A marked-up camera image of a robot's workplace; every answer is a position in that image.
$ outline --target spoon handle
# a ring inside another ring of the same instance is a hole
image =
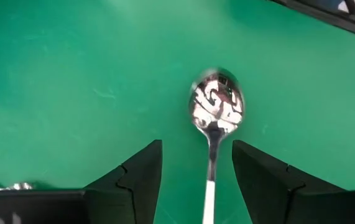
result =
[[[213,224],[214,222],[214,195],[216,190],[216,161],[219,148],[219,141],[209,140],[209,163],[208,176],[205,190],[205,206],[203,208],[202,224]]]

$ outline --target green table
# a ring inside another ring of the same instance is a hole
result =
[[[0,183],[82,187],[162,139],[155,223],[200,223],[208,152],[187,103],[212,66],[247,103],[216,223],[251,222],[233,139],[355,189],[355,35],[261,0],[0,0]]]

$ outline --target spoon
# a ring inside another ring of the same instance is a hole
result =
[[[206,70],[200,82],[192,85],[189,109],[192,123],[208,139],[209,162],[202,224],[213,224],[219,145],[238,128],[245,114],[244,97],[234,75],[222,68]]]

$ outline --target black edge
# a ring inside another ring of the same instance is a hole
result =
[[[85,187],[92,223],[152,224],[161,174],[162,141],[155,140]]]
[[[295,0],[271,0],[290,9],[307,14],[333,26],[342,28],[355,34],[355,16],[349,14],[337,14],[325,9],[298,2]]]
[[[355,224],[355,191],[303,194],[292,201],[287,224]]]
[[[0,191],[0,223],[89,223],[82,190]]]
[[[253,224],[300,223],[299,220],[301,223],[318,223],[310,222],[314,221],[312,215],[314,218],[317,216],[309,211],[314,206],[328,207],[328,203],[324,200],[320,201],[324,206],[316,205],[312,196],[345,192],[243,141],[233,142],[233,164]]]

